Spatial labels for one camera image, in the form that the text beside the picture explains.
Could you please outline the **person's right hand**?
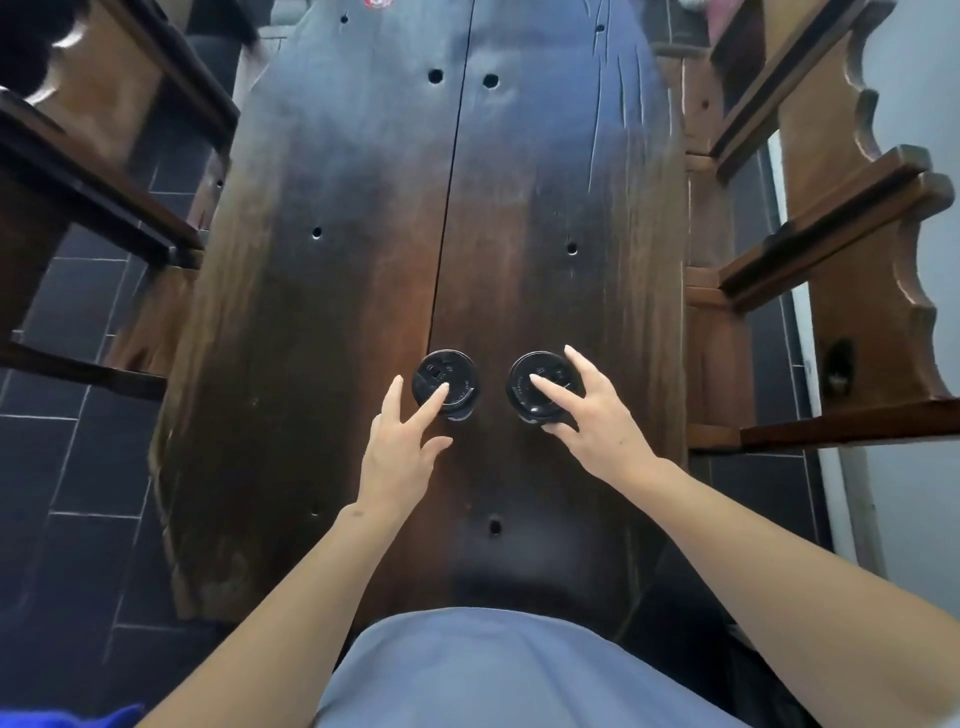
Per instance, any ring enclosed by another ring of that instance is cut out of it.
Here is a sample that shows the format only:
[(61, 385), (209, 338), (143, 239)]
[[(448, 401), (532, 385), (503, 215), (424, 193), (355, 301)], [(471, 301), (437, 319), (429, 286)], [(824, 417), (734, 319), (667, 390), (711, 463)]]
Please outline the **person's right hand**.
[(679, 469), (655, 455), (615, 386), (605, 375), (605, 394), (577, 395), (531, 374), (534, 387), (566, 410), (579, 437), (556, 437), (594, 478), (604, 481), (636, 505), (643, 493), (664, 485)]

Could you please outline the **person's left hand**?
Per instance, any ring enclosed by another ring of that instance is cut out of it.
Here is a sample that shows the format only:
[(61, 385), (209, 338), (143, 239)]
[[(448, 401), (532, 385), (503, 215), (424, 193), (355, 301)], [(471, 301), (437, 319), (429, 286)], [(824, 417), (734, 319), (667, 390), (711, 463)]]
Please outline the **person's left hand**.
[(405, 520), (423, 499), (439, 456), (423, 461), (422, 446), (448, 392), (449, 384), (443, 383), (400, 427), (385, 435), (378, 435), (379, 414), (373, 419), (352, 507), (355, 518), (386, 514)]

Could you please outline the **cup with black lid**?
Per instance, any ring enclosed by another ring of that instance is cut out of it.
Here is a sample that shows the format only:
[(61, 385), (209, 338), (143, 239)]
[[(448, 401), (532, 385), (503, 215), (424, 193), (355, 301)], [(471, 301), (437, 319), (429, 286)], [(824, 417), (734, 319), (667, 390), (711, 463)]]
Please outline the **cup with black lid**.
[(570, 360), (548, 350), (525, 353), (511, 365), (506, 384), (510, 406), (523, 422), (542, 426), (569, 418), (566, 409), (534, 386), (531, 375), (582, 397), (585, 394), (582, 378)]
[(448, 392), (438, 415), (451, 422), (470, 418), (481, 395), (479, 372), (472, 358), (457, 349), (439, 349), (421, 360), (412, 376), (416, 404), (423, 406), (444, 383)]

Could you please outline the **person's right forearm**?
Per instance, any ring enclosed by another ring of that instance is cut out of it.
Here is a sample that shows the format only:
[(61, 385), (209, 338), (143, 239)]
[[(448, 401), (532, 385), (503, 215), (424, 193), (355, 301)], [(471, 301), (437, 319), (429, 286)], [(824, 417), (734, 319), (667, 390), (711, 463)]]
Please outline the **person's right forearm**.
[(960, 620), (665, 460), (625, 492), (822, 728), (960, 728)]

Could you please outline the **person's left forearm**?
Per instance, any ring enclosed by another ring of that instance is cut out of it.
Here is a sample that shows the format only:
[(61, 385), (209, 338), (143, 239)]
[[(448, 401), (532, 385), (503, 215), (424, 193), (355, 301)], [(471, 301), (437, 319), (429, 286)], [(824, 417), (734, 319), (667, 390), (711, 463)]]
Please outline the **person's left forearm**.
[(137, 728), (309, 728), (359, 602), (413, 506), (343, 508), (326, 534)]

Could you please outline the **person's light blue shirt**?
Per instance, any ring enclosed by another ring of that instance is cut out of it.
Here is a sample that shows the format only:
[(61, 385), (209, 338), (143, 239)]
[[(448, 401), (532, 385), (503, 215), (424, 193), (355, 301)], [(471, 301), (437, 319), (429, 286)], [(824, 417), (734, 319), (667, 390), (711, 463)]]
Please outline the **person's light blue shirt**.
[(448, 608), (355, 640), (311, 728), (748, 728), (615, 643), (568, 621)]

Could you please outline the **brown wooden chair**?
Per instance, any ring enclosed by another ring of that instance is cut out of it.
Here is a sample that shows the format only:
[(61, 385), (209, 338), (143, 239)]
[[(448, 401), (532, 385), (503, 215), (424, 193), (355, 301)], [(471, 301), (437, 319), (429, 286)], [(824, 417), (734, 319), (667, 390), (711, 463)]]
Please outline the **brown wooden chair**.
[[(687, 444), (764, 453), (960, 438), (960, 396), (934, 358), (921, 224), (954, 202), (928, 150), (899, 145), (718, 268), (689, 266)], [(809, 284), (821, 413), (757, 425), (746, 315)]]
[(191, 41), (256, 48), (250, 0), (15, 0), (23, 30), (14, 70), (22, 98), (100, 157), (126, 163), (163, 91), (216, 150), (231, 144), (239, 110)]
[[(102, 363), (12, 339), (62, 240), (79, 226), (147, 265)], [(0, 88), (0, 368), (160, 402), (207, 234), (29, 103)]]
[(882, 153), (873, 132), (879, 95), (862, 78), (870, 34), (894, 11), (896, 0), (791, 0), (778, 12), (761, 0), (765, 41), (787, 20), (789, 32), (728, 112), (710, 92), (719, 89), (715, 66), (741, 47), (738, 21), (750, 16), (742, 0), (709, 57), (693, 49), (678, 56), (680, 130), (667, 141), (666, 161), (651, 167), (664, 190), (679, 193), (685, 165), (726, 182), (763, 142), (779, 132), (787, 208), (795, 225), (815, 210), (880, 206), (883, 218), (925, 219), (954, 202), (951, 180), (932, 168), (928, 150), (901, 145)]

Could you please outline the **pink item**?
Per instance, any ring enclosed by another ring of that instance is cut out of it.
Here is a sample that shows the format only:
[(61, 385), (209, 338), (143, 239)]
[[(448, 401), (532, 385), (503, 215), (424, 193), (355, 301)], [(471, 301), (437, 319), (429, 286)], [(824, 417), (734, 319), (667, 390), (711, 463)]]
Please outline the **pink item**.
[(745, 0), (678, 0), (681, 10), (705, 23), (709, 47), (714, 47), (734, 22)]

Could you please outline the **bright blue cloth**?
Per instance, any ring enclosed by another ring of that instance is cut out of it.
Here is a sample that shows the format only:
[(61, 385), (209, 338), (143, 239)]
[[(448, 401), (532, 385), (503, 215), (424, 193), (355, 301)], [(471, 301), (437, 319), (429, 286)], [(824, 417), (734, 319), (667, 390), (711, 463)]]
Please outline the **bright blue cloth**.
[(0, 728), (137, 728), (147, 711), (131, 705), (96, 717), (65, 710), (0, 710)]

